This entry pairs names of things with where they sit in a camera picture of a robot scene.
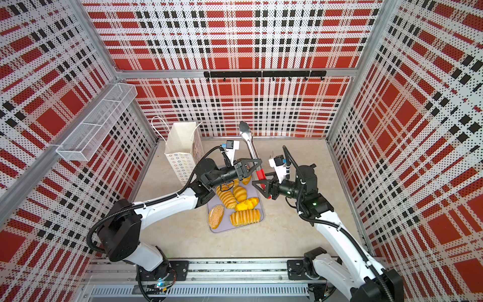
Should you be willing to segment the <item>white flowered paper bag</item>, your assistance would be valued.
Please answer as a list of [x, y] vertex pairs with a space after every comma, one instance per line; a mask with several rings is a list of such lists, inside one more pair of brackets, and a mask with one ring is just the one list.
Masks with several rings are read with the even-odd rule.
[[[155, 122], [161, 122], [168, 134], [162, 135], [155, 127]], [[169, 127], [161, 117], [154, 116], [150, 119], [150, 124], [157, 135], [165, 142], [164, 155], [178, 180], [183, 185], [190, 182], [189, 177], [192, 171], [205, 154], [199, 130], [201, 123], [176, 122]]]

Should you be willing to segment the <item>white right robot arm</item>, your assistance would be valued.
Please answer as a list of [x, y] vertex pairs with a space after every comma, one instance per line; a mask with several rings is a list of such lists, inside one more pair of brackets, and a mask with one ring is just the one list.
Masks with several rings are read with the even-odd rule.
[[299, 218], [321, 233], [340, 258], [335, 261], [322, 248], [305, 253], [303, 272], [307, 277], [326, 279], [349, 301], [403, 301], [402, 277], [362, 248], [319, 193], [315, 164], [300, 166], [287, 147], [283, 152], [272, 160], [275, 172], [255, 181], [255, 188], [266, 198], [293, 199]]

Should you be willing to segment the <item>red-handled steel tongs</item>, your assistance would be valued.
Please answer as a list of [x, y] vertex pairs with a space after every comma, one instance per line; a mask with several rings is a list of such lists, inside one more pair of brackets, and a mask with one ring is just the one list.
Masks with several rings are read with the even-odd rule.
[[[244, 139], [244, 141], [247, 144], [247, 147], [249, 149], [251, 157], [253, 159], [259, 158], [258, 153], [257, 153], [256, 148], [255, 148], [255, 145], [254, 145], [254, 140], [253, 140], [253, 136], [252, 136], [249, 125], [246, 122], [240, 122], [239, 131], [240, 131], [241, 137]], [[266, 180], [266, 175], [265, 175], [265, 172], [264, 172], [262, 166], [260, 166], [256, 169], [256, 175], [257, 175], [257, 178], [258, 178], [259, 181]]]

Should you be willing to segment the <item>short round ribbed bread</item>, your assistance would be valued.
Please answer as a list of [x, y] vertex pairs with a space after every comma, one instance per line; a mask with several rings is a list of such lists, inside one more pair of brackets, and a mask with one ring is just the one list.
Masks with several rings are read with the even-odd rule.
[[243, 186], [234, 187], [233, 195], [238, 203], [244, 202], [247, 199], [247, 190]]

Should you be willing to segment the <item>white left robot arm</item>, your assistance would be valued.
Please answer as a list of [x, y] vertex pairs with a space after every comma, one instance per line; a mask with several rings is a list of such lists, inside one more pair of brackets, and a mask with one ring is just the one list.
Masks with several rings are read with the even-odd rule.
[[205, 206], [216, 188], [252, 175], [261, 159], [239, 159], [218, 167], [205, 154], [195, 165], [187, 183], [178, 192], [148, 201], [117, 201], [109, 213], [88, 231], [86, 242], [96, 252], [106, 254], [111, 262], [123, 261], [137, 266], [137, 274], [150, 273], [154, 279], [172, 277], [175, 270], [160, 248], [140, 240], [142, 230], [158, 221]]

